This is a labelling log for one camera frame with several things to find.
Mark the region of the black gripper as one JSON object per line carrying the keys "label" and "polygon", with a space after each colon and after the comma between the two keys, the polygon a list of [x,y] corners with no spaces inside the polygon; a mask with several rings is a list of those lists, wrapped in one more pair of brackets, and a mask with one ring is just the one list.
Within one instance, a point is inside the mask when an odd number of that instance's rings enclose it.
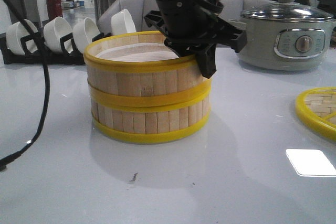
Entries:
{"label": "black gripper", "polygon": [[210,10],[191,1],[157,1],[159,11],[145,15],[146,24],[165,36],[165,45],[178,56],[194,53],[203,77],[210,79],[217,71],[216,44],[240,52],[247,44],[247,34]]}

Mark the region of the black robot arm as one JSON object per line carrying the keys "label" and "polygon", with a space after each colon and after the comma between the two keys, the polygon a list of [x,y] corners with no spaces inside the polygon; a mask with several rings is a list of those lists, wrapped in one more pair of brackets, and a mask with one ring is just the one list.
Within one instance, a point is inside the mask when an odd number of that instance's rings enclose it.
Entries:
{"label": "black robot arm", "polygon": [[247,35],[219,18],[224,6],[218,0],[156,0],[159,10],[145,16],[146,24],[165,36],[164,44],[179,57],[194,54],[205,78],[216,72],[217,44],[240,52]]}

